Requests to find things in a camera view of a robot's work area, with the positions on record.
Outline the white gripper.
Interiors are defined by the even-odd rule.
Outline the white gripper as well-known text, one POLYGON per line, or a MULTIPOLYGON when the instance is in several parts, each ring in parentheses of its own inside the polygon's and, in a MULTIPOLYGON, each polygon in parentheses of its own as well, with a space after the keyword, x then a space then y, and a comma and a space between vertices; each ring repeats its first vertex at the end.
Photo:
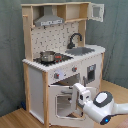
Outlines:
POLYGON ((75 111, 78 106, 83 108, 85 102, 89 99, 91 99, 91 92, 86 87, 84 87, 80 83, 76 83, 73 85, 71 102, 71 109, 73 111, 75 111))

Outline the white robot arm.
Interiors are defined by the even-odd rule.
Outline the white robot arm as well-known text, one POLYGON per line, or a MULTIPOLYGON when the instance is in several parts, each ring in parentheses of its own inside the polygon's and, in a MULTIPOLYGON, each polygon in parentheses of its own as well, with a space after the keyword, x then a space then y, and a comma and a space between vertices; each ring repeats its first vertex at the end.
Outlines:
POLYGON ((81 109, 89 118, 100 125, 107 124, 113 116, 128 115, 128 103, 117 104, 108 91, 96 92, 94 87, 80 83, 73 85, 71 109, 81 109))

